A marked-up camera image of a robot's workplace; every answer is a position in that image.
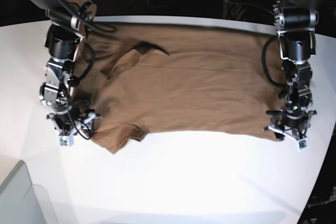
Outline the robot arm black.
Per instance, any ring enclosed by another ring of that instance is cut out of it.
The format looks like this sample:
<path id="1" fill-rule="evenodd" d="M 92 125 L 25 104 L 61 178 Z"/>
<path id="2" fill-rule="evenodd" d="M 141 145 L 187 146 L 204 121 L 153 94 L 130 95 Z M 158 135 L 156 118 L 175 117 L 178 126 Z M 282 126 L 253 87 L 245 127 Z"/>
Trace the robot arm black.
<path id="1" fill-rule="evenodd" d="M 294 140 L 299 150 L 308 147 L 307 130 L 311 118 L 317 114 L 310 110 L 312 69 L 310 57 L 316 54 L 316 25 L 318 7 L 323 0 L 278 0 L 273 5 L 276 35 L 265 43 L 261 53 L 262 68 L 268 82 L 280 89 L 278 98 L 284 105 L 279 110 L 268 110 L 270 124 L 263 131 L 272 131 L 278 141 Z M 279 46 L 285 82 L 274 81 L 267 68 L 266 52 L 276 41 Z"/>
<path id="2" fill-rule="evenodd" d="M 45 66 L 45 82 L 41 85 L 41 104 L 51 109 L 51 120 L 60 146 L 72 146 L 74 136 L 92 136 L 93 123 L 100 115 L 89 106 L 88 99 L 75 101 L 73 90 L 91 70 L 95 53 L 86 43 L 89 26 L 96 14 L 92 0 L 30 0 L 45 10 L 51 25 L 45 47 L 50 59 Z"/>

